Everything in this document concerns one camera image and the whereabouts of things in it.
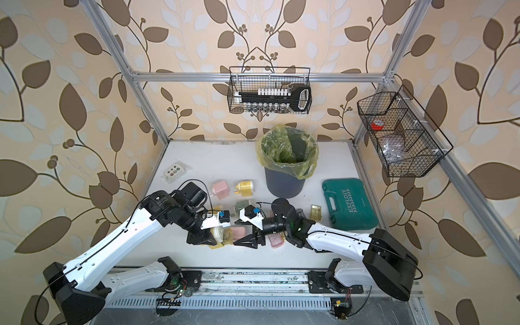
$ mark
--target metal floor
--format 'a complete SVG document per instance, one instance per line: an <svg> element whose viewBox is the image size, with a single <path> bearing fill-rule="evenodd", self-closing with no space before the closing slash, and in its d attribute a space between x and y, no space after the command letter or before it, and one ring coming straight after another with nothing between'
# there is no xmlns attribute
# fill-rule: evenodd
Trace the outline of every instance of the metal floor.
<svg viewBox="0 0 520 325"><path fill-rule="evenodd" d="M353 310L365 300L353 297ZM240 309L180 309L158 316L155 308L105 308L90 325L415 325L410 305L388 297L370 297L364 308L348 320L337 320L325 310L243 307Z"/></svg>

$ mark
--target pink sponge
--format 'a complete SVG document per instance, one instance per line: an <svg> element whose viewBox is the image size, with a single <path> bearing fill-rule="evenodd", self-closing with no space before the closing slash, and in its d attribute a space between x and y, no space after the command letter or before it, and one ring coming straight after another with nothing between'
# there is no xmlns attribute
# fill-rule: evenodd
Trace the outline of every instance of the pink sponge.
<svg viewBox="0 0 520 325"><path fill-rule="evenodd" d="M231 232L233 233L233 241L237 241L245 237L246 230L244 226L234 226L231 227Z"/></svg>
<svg viewBox="0 0 520 325"><path fill-rule="evenodd" d="M227 186L227 183L225 180L221 180L219 182L216 182L213 185L213 194L215 194L219 200L222 200L226 196L229 195L229 187Z"/></svg>

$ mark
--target vent grille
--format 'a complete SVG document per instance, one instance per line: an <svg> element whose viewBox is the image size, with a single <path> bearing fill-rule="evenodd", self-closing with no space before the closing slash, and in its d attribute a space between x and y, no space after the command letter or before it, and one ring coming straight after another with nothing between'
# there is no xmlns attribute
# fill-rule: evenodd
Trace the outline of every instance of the vent grille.
<svg viewBox="0 0 520 325"><path fill-rule="evenodd" d="M155 308L155 295L133 295L113 302L107 308ZM273 310L330 310L330 298L326 297L230 297L192 296L181 297L182 309L273 309Z"/></svg>

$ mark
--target plastic bag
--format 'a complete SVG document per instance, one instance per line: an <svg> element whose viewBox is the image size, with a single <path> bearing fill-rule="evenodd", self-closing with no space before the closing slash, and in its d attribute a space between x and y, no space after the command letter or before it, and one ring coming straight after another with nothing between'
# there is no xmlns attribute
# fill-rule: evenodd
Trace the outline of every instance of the plastic bag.
<svg viewBox="0 0 520 325"><path fill-rule="evenodd" d="M398 134L389 134L381 138L381 149L387 162L395 162L406 157L405 140Z"/></svg>
<svg viewBox="0 0 520 325"><path fill-rule="evenodd" d="M263 167L305 179L316 169L318 143L303 130L279 124L258 140L256 154Z"/></svg>

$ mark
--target yellow plastic bag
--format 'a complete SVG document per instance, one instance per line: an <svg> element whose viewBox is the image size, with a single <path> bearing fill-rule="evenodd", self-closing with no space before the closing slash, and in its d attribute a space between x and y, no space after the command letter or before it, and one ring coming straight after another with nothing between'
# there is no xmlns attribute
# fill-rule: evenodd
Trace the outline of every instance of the yellow plastic bag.
<svg viewBox="0 0 520 325"><path fill-rule="evenodd" d="M316 169L318 143L303 130L279 124L258 140L256 154L263 167L305 179Z"/></svg>

